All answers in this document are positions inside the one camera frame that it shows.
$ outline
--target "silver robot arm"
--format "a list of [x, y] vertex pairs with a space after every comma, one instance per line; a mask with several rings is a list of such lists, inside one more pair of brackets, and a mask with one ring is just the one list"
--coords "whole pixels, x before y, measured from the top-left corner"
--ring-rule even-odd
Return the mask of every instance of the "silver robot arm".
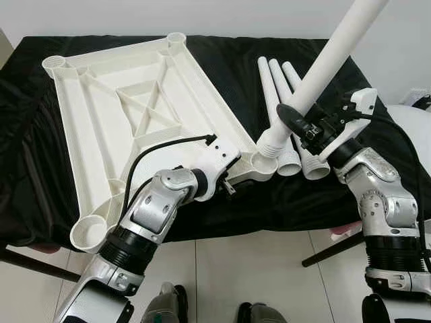
[[144, 271], [168, 233], [178, 208], [206, 201], [240, 158], [229, 141], [216, 139], [191, 169], [161, 170], [136, 196], [125, 216], [64, 301], [54, 323], [126, 323]]
[[365, 279], [374, 292], [362, 303], [363, 321], [431, 322], [431, 274], [423, 263], [418, 204], [396, 169], [354, 139], [369, 123], [355, 116], [371, 115], [376, 96], [375, 89], [356, 91], [339, 111], [313, 123], [283, 104], [277, 113], [356, 198], [369, 259]]

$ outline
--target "table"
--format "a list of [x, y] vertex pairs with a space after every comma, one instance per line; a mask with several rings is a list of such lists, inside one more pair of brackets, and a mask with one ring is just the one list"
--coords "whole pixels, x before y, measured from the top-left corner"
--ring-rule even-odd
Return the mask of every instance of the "table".
[[[46, 242], [72, 249], [69, 231], [78, 219], [77, 198], [54, 82], [41, 67], [64, 57], [124, 46], [157, 36], [25, 37], [0, 71], [0, 241], [14, 246]], [[303, 77], [326, 40], [189, 36], [187, 47], [252, 139], [269, 126], [257, 58], [290, 61]], [[335, 109], [350, 90], [370, 86], [348, 59], [318, 103]], [[378, 100], [375, 114], [386, 116]], [[359, 142], [392, 163], [413, 195], [407, 145], [384, 124], [370, 124]], [[426, 216], [431, 217], [431, 179], [423, 171]], [[166, 241], [335, 227], [359, 220], [353, 195], [334, 174], [311, 182], [302, 174], [277, 174], [264, 183], [245, 182], [227, 199], [181, 208]]]

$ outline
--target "tile floor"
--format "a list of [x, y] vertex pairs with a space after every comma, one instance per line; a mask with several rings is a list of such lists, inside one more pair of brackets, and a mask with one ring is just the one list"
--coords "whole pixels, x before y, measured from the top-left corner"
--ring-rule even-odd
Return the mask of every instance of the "tile floor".
[[[164, 244], [132, 298], [131, 322], [140, 321], [164, 281], [186, 287], [190, 323], [233, 323], [243, 301], [263, 301], [288, 322], [361, 322], [362, 298], [370, 292], [363, 279], [363, 245], [318, 265], [301, 267], [302, 259], [330, 244], [327, 230], [260, 231]], [[90, 259], [63, 249], [53, 255], [13, 249], [76, 273]], [[73, 283], [0, 262], [0, 286], [0, 322], [49, 323]]]

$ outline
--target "cable connector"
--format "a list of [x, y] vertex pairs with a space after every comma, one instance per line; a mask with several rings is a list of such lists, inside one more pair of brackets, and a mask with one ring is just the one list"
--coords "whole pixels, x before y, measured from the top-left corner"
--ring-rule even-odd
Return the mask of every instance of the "cable connector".
[[207, 146], [211, 145], [217, 139], [217, 135], [216, 134], [207, 135], [206, 137], [207, 137], [207, 140], [205, 140], [205, 144]]

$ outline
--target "white pipe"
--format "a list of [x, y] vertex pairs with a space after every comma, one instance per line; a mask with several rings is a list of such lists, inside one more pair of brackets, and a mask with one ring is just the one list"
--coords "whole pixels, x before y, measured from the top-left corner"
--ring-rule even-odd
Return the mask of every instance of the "white pipe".
[[[257, 60], [259, 74], [261, 76], [263, 95], [267, 106], [268, 118], [270, 125], [273, 125], [279, 120], [277, 115], [277, 105], [279, 104], [277, 91], [275, 90], [271, 72], [267, 59], [259, 57]], [[277, 173], [282, 176], [292, 176], [301, 170], [301, 162], [298, 153], [292, 145], [292, 141], [288, 138], [283, 152], [277, 157], [278, 168]]]
[[[277, 88], [278, 95], [282, 103], [286, 104], [292, 97], [288, 82], [283, 75], [283, 71], [276, 59], [269, 61], [269, 69], [271, 70], [272, 78]], [[307, 180], [320, 180], [329, 174], [331, 168], [328, 163], [321, 163], [318, 156], [312, 155], [310, 152], [301, 147], [299, 137], [294, 136], [296, 148], [301, 156], [302, 173]]]
[[[310, 110], [387, 2], [388, 0], [355, 0], [308, 70], [300, 87], [290, 98], [288, 104], [291, 107], [302, 115]], [[265, 130], [257, 141], [259, 153], [277, 157], [281, 143], [291, 133], [282, 123]]]
[[281, 67], [284, 71], [284, 74], [288, 78], [289, 83], [292, 86], [292, 89], [294, 89], [294, 91], [296, 91], [296, 89], [298, 89], [299, 85], [301, 84], [300, 76], [296, 72], [296, 70], [293, 67], [293, 65], [291, 64], [291, 62], [284, 62]]

